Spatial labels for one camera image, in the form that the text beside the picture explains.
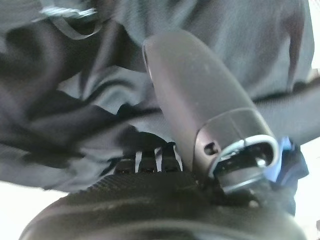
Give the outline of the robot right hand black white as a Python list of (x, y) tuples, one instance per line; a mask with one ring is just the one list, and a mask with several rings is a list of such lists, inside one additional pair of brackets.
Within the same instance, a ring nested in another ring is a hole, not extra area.
[(216, 54), (186, 31), (148, 38), (143, 58), (178, 158), (122, 165), (40, 212), (22, 240), (304, 240), (264, 172), (278, 141)]

